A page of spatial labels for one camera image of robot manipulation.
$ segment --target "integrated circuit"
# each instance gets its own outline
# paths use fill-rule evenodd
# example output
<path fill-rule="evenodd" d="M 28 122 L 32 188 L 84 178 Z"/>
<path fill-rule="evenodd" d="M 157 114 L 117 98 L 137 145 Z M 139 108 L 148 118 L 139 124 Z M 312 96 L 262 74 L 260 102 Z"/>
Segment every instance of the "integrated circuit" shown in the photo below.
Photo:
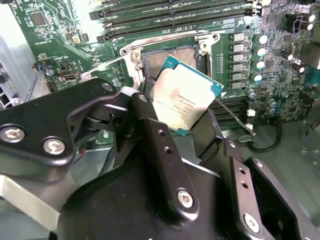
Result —
<path fill-rule="evenodd" d="M 266 66 L 267 68 L 270 68 L 270 67 L 272 67 L 273 65 L 274 65 L 274 60 L 273 60 L 273 59 L 268 59 L 268 60 L 265 61 L 265 66 Z"/>
<path fill-rule="evenodd" d="M 243 40 L 245 40 L 245 34 L 243 32 L 233 35 L 233 41 L 234 42 L 240 42 L 240 41 L 243 41 Z"/>
<path fill-rule="evenodd" d="M 244 50 L 244 45 L 243 44 L 237 44 L 232 46 L 232 51 L 234 53 L 242 52 Z"/>
<path fill-rule="evenodd" d="M 36 27 L 43 26 L 43 25 L 47 24 L 46 19 L 41 11 L 31 13 L 30 17 Z"/>
<path fill-rule="evenodd" d="M 277 15 L 275 13 L 270 13 L 267 17 L 268 24 L 271 24 L 272 22 L 277 20 Z"/>
<path fill-rule="evenodd" d="M 231 75 L 231 79 L 232 79 L 233 81 L 241 80 L 241 79 L 242 79 L 242 73 L 232 74 L 232 75 Z"/>
<path fill-rule="evenodd" d="M 244 55 L 237 54 L 237 55 L 233 55 L 231 58 L 233 62 L 242 62 L 244 60 Z"/>
<path fill-rule="evenodd" d="M 241 71 L 242 71 L 242 68 L 243 68 L 242 63 L 241 63 L 241 64 L 231 65 L 231 70 L 232 70 L 232 72 L 241 72 Z"/>
<path fill-rule="evenodd" d="M 232 83 L 231 83 L 231 88 L 232 88 L 232 89 L 239 89 L 239 88 L 241 88 L 241 82 L 240 82 L 240 81 L 232 82 Z"/>

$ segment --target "cylindrical capacitor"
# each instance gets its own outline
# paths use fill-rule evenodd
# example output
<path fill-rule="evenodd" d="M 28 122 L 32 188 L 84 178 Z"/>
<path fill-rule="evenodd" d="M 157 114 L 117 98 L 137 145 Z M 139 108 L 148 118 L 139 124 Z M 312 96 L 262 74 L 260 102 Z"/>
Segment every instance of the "cylindrical capacitor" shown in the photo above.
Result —
<path fill-rule="evenodd" d="M 272 98 L 268 101 L 268 105 L 270 108 L 275 109 L 277 107 L 277 102 Z"/>
<path fill-rule="evenodd" d="M 266 109 L 266 111 L 270 114 L 270 115 L 274 115 L 276 113 L 276 109 L 275 108 L 271 108 L 271 107 L 268 107 Z"/>
<path fill-rule="evenodd" d="M 289 93 L 287 91 L 284 91 L 282 94 L 281 94 L 281 97 L 283 97 L 284 99 L 287 99 L 289 97 Z"/>
<path fill-rule="evenodd" d="M 253 62 L 253 66 L 259 70 L 263 69 L 265 67 L 265 63 L 261 60 L 255 60 Z"/>
<path fill-rule="evenodd" d="M 297 51 L 296 45 L 292 44 L 290 46 L 289 53 L 294 56 L 296 54 L 296 51 Z"/>
<path fill-rule="evenodd" d="M 283 57 L 285 60 L 291 61 L 292 59 L 294 59 L 294 56 L 292 54 L 290 54 L 287 51 L 281 51 L 280 52 L 280 56 Z"/>
<path fill-rule="evenodd" d="M 0 74 L 0 84 L 5 84 L 6 78 Z"/>
<path fill-rule="evenodd" d="M 296 70 L 298 73 L 302 74 L 305 71 L 305 67 L 302 65 L 298 65 L 296 63 L 292 64 L 292 68 Z"/>
<path fill-rule="evenodd" d="M 302 14 L 302 20 L 311 23 L 311 22 L 313 22 L 314 20 L 316 20 L 316 15 L 314 15 L 314 14 L 308 14 L 308 13 L 303 13 L 303 14 Z"/>
<path fill-rule="evenodd" d="M 257 47 L 254 50 L 254 54 L 258 55 L 259 57 L 263 57 L 267 53 L 267 50 L 263 47 Z"/>
<path fill-rule="evenodd" d="M 310 31 L 311 29 L 314 28 L 314 25 L 310 22 L 306 22 L 306 21 L 301 21 L 301 24 L 300 24 L 300 29 L 301 30 L 308 30 Z"/>
<path fill-rule="evenodd" d="M 252 90 L 252 89 L 249 89 L 249 91 L 247 92 L 248 96 L 251 98 L 251 99 L 254 99 L 257 97 L 257 94 Z"/>
<path fill-rule="evenodd" d="M 265 44 L 268 41 L 268 36 L 260 33 L 254 39 L 258 44 Z"/>
<path fill-rule="evenodd" d="M 251 75 L 251 79 L 254 80 L 255 82 L 259 82 L 262 80 L 262 76 L 255 72 L 254 74 Z"/>

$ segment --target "screw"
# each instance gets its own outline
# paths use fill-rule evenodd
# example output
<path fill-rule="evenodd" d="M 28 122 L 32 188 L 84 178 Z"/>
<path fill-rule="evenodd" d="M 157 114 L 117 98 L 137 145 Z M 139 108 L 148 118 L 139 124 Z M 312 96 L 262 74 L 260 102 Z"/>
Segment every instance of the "screw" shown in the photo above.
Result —
<path fill-rule="evenodd" d="M 309 148 L 307 148 L 306 146 L 303 146 L 301 149 L 302 152 L 306 153 L 309 151 Z"/>
<path fill-rule="evenodd" d="M 141 59 L 141 55 L 140 55 L 138 52 L 134 52 L 134 53 L 133 53 L 133 58 L 134 58 L 135 60 L 139 60 L 139 59 Z"/>
<path fill-rule="evenodd" d="M 245 213 L 243 215 L 243 218 L 244 218 L 245 224 L 251 229 L 251 231 L 257 234 L 260 228 L 259 228 L 259 224 L 254 219 L 254 217 L 248 213 Z"/>
<path fill-rule="evenodd" d="M 235 147 L 236 147 L 236 145 L 234 144 L 234 142 L 233 142 L 233 141 L 231 141 L 231 140 L 229 140 L 229 144 L 230 144 L 230 146 L 231 146 L 231 147 L 233 147 L 233 148 L 235 148 Z"/>
<path fill-rule="evenodd" d="M 112 92 L 113 90 L 112 86 L 110 86 L 108 83 L 102 83 L 102 87 L 109 92 Z"/>
<path fill-rule="evenodd" d="M 0 131 L 0 139 L 8 143 L 18 143 L 26 136 L 25 132 L 16 126 L 8 126 Z"/>
<path fill-rule="evenodd" d="M 178 193 L 179 202 L 187 209 L 191 208 L 194 204 L 194 199 L 186 190 L 179 190 Z"/>
<path fill-rule="evenodd" d="M 254 161 L 256 162 L 256 164 L 259 166 L 259 168 L 263 168 L 264 165 L 262 164 L 261 161 L 259 161 L 258 159 L 254 159 Z"/>
<path fill-rule="evenodd" d="M 50 138 L 44 141 L 43 149 L 49 154 L 59 155 L 64 152 L 66 145 L 60 139 Z"/>
<path fill-rule="evenodd" d="M 55 72 L 51 69 L 48 68 L 47 70 L 45 70 L 45 75 L 52 77 L 55 74 Z"/>
<path fill-rule="evenodd" d="M 148 102 L 148 99 L 145 96 L 141 95 L 141 94 L 139 95 L 139 98 L 140 98 L 141 101 L 143 101 L 145 103 Z"/>

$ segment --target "mounting hole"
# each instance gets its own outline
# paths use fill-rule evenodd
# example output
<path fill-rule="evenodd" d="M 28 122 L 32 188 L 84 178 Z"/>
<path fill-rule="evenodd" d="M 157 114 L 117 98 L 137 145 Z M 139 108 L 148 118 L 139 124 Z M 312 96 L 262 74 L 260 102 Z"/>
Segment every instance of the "mounting hole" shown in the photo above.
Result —
<path fill-rule="evenodd" d="M 168 147 L 168 146 L 164 147 L 164 151 L 166 154 L 172 154 L 172 151 L 171 151 L 170 147 Z"/>
<path fill-rule="evenodd" d="M 240 173 L 246 174 L 245 170 L 243 170 L 241 167 L 239 168 Z"/>
<path fill-rule="evenodd" d="M 75 131 L 75 128 L 76 128 L 76 126 L 71 126 L 71 127 L 70 127 L 71 133 L 73 133 L 73 132 Z"/>
<path fill-rule="evenodd" d="M 244 181 L 241 181 L 241 185 L 245 188 L 245 189 L 248 189 L 248 185 L 244 182 Z"/>
<path fill-rule="evenodd" d="M 102 83 L 102 87 L 109 92 L 112 92 L 113 90 L 112 86 L 110 86 L 108 83 Z"/>
<path fill-rule="evenodd" d="M 145 96 L 143 96 L 142 94 L 139 95 L 139 98 L 142 102 L 145 102 L 145 103 L 148 102 L 148 99 Z"/>
<path fill-rule="evenodd" d="M 113 120 L 113 124 L 117 127 L 119 127 L 120 125 L 122 125 L 124 123 L 124 120 L 123 118 L 121 117 L 116 117 L 114 120 Z"/>
<path fill-rule="evenodd" d="M 164 133 L 164 131 L 162 131 L 162 130 L 159 130 L 159 131 L 158 131 L 158 134 L 161 135 L 161 136 L 165 136 L 165 135 L 166 135 L 166 134 Z"/>

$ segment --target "motherboard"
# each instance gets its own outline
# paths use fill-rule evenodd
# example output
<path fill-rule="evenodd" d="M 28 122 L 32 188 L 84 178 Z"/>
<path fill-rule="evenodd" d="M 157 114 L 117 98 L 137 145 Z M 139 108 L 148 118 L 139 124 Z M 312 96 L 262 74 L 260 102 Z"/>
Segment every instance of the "motherboard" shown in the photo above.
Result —
<path fill-rule="evenodd" d="M 101 78 L 138 88 L 169 55 L 224 85 L 245 124 L 302 119 L 320 83 L 320 5 L 312 0 L 16 0 L 10 8 L 51 92 Z M 90 75 L 83 73 L 125 57 Z M 239 127 L 213 102 L 223 129 Z M 113 142 L 102 132 L 94 145 Z"/>

